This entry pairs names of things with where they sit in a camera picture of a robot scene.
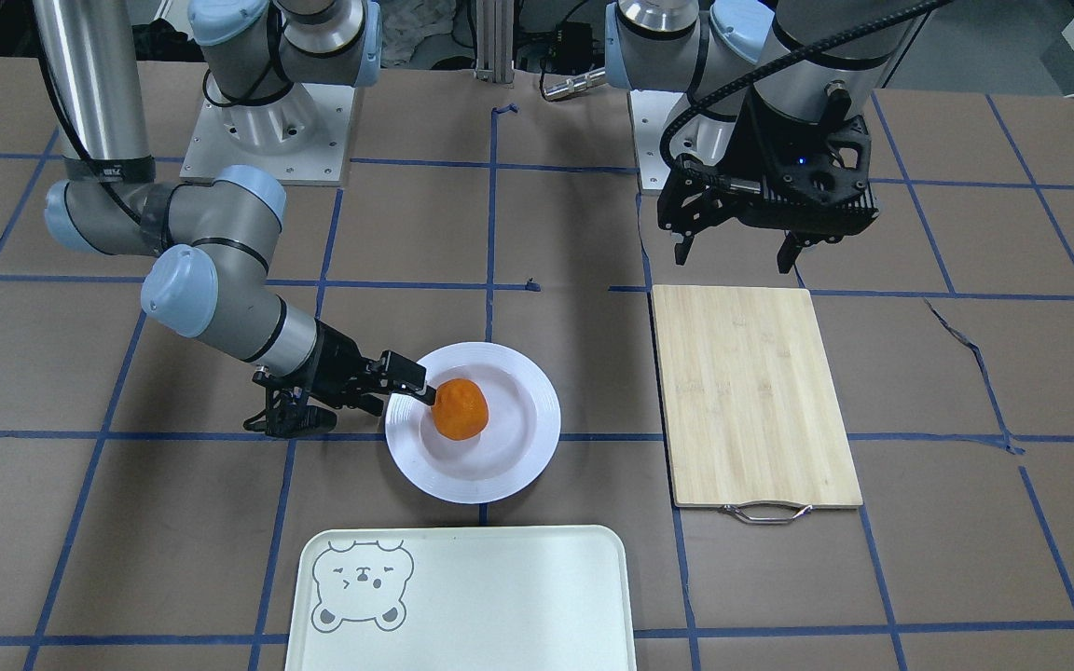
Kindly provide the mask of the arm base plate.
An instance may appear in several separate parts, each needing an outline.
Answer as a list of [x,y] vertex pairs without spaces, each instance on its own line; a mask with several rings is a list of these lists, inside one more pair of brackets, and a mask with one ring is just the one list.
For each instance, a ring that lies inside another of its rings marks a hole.
[[357,89],[297,84],[263,106],[206,101],[185,150],[180,178],[211,183],[231,165],[267,171],[285,185],[342,186]]
[[[662,187],[668,183],[669,167],[659,154],[662,131],[690,103],[682,93],[670,90],[632,90],[629,93],[632,140],[638,161],[640,192],[645,196],[661,194]],[[707,116],[692,118],[686,127],[674,133],[670,154],[690,154],[705,165],[716,165],[727,154],[736,127],[734,120]]]

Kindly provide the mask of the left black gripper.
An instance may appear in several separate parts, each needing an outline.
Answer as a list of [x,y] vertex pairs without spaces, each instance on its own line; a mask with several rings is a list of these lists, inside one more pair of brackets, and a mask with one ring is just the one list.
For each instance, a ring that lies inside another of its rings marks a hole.
[[737,220],[745,227],[789,230],[777,252],[779,273],[790,273],[821,234],[860,234],[876,221],[879,204],[869,180],[871,135],[861,115],[851,115],[847,89],[819,94],[817,122],[773,110],[763,94],[748,94],[751,174],[760,183],[741,211],[742,180],[698,157],[674,158],[657,201],[657,224],[672,234],[674,264],[685,265],[692,242],[712,227]]

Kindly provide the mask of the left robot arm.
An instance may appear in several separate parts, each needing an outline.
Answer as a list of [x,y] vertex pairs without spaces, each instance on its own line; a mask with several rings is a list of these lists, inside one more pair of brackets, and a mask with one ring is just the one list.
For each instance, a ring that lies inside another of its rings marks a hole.
[[668,169],[657,223],[690,259],[705,230],[779,230],[781,273],[806,248],[877,220],[862,117],[924,1],[613,1],[606,81],[674,105],[655,134]]

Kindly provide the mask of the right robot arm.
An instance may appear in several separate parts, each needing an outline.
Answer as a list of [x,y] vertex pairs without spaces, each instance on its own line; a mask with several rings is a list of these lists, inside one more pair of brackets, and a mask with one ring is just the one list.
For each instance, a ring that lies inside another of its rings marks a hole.
[[[320,135],[307,85],[367,88],[379,77],[375,1],[193,1],[188,14],[209,64],[206,102],[247,150]],[[379,417],[392,395],[434,404],[420,364],[392,351],[364,358],[349,336],[268,289],[286,207],[273,174],[240,164],[204,185],[155,179],[122,3],[34,1],[33,21],[66,140],[67,177],[44,205],[50,237],[85,253],[153,256],[144,312],[255,366],[265,402],[244,429],[320,436],[342,408]]]

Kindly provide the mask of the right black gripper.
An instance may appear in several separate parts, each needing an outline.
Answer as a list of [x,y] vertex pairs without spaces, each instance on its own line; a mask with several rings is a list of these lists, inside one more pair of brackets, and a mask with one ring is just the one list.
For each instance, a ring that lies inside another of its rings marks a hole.
[[[376,394],[404,395],[426,406],[436,402],[425,366],[391,349],[384,349],[379,360],[364,358],[349,336],[323,322],[316,322],[310,356],[296,370],[285,377],[257,371],[253,383],[265,388],[265,406],[243,421],[243,429],[278,439],[335,429],[337,412],[329,407],[383,415],[384,402]],[[315,406],[310,396],[325,406]]]

